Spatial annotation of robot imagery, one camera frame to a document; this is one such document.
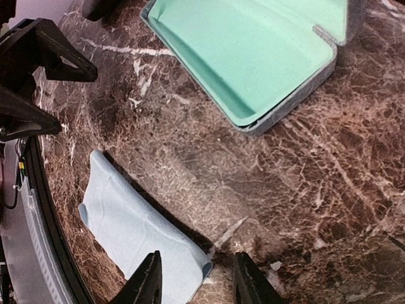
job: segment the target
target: microfiber cloth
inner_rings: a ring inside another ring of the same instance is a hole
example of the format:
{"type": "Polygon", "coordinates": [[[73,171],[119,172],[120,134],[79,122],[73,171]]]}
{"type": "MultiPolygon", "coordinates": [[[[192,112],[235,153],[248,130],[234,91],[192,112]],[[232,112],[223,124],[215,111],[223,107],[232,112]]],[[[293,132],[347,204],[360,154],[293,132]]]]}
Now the microfiber cloth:
{"type": "Polygon", "coordinates": [[[185,304],[213,264],[120,175],[100,151],[90,155],[90,181],[79,206],[84,224],[129,279],[150,252],[163,265],[162,304],[185,304]]]}

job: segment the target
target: brown marble countertop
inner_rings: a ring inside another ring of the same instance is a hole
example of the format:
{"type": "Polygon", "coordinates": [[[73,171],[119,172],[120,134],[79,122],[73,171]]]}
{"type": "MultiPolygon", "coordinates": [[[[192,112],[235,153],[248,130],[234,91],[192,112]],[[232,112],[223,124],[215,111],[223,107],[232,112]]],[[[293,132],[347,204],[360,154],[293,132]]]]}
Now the brown marble countertop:
{"type": "Polygon", "coordinates": [[[106,151],[215,268],[192,303],[232,303],[246,251],[292,303],[405,303],[405,7],[369,2],[335,73],[261,137],[239,134],[144,25],[145,0],[61,22],[93,84],[39,81],[63,132],[43,137],[61,223],[97,303],[122,273],[80,220],[89,154],[106,151]]]}

